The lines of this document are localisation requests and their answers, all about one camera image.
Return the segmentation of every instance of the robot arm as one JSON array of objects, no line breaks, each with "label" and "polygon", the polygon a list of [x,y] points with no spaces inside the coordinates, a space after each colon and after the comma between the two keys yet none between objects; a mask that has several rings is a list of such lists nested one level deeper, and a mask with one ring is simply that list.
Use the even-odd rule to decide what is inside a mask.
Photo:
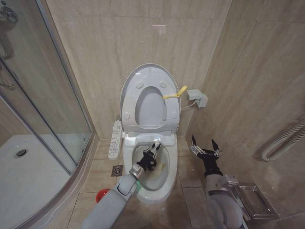
[{"label": "robot arm", "polygon": [[216,163],[221,151],[213,139],[212,145],[215,151],[201,149],[192,136],[191,151],[203,161],[205,167],[205,191],[209,216],[217,229],[239,229],[243,223],[243,212],[230,196],[229,191],[221,186],[223,173]]},{"label": "robot arm", "polygon": [[122,176],[116,186],[100,200],[83,222],[82,229],[111,228],[136,191],[137,180],[141,179],[146,169],[156,168],[160,145],[160,141],[155,141],[151,147],[143,151],[143,158],[134,163],[129,171],[130,174]]}]

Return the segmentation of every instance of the yellow handle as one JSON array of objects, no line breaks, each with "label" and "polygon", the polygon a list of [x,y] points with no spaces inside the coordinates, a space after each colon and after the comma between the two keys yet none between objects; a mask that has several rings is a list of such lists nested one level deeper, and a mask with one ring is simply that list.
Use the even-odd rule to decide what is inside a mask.
[{"label": "yellow handle", "polygon": [[169,99],[169,98],[179,98],[181,96],[181,94],[187,89],[187,86],[184,85],[180,91],[178,91],[178,93],[173,94],[173,95],[165,95],[162,97],[162,99]]}]

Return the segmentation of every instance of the toilet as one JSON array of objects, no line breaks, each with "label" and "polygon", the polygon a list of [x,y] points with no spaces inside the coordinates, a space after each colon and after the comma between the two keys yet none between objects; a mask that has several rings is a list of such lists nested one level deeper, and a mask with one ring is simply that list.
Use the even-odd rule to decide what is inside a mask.
[{"label": "toilet", "polygon": [[175,185],[180,98],[162,99],[162,96],[177,92],[178,87],[171,74],[157,64],[136,68],[122,89],[120,113],[126,174],[142,158],[143,150],[157,139],[162,143],[156,158],[156,169],[145,172],[135,192],[145,204],[165,201]]}]

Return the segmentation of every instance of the bidet control panel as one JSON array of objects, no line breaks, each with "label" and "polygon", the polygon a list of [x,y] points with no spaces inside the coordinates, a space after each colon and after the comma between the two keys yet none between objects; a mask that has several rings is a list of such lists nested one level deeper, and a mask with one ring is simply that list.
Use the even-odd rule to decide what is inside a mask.
[{"label": "bidet control panel", "polygon": [[112,131],[112,138],[110,142],[110,148],[108,158],[115,160],[118,158],[121,149],[122,141],[122,122],[120,120],[115,121]]}]

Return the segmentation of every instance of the shower drain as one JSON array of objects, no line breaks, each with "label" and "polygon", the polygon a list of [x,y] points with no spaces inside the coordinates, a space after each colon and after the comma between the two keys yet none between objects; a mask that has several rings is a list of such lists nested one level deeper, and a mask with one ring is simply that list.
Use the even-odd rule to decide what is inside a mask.
[{"label": "shower drain", "polygon": [[25,155],[27,152],[28,151],[26,149],[22,149],[16,153],[16,156],[21,157],[21,156]]},{"label": "shower drain", "polygon": [[112,167],[112,177],[120,177],[123,174],[123,165]]}]

